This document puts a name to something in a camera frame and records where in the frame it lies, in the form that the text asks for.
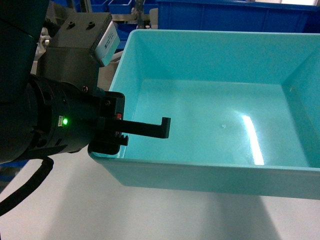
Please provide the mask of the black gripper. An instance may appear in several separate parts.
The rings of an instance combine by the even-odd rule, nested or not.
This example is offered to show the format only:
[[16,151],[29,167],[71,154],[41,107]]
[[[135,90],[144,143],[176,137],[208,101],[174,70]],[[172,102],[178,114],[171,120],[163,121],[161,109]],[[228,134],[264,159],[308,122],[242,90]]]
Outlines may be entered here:
[[85,146],[90,152],[117,154],[129,138],[122,133],[168,139],[171,118],[161,124],[121,120],[125,96],[97,88],[97,96],[74,85],[31,75],[29,84],[37,100],[37,123],[29,156],[76,153]]

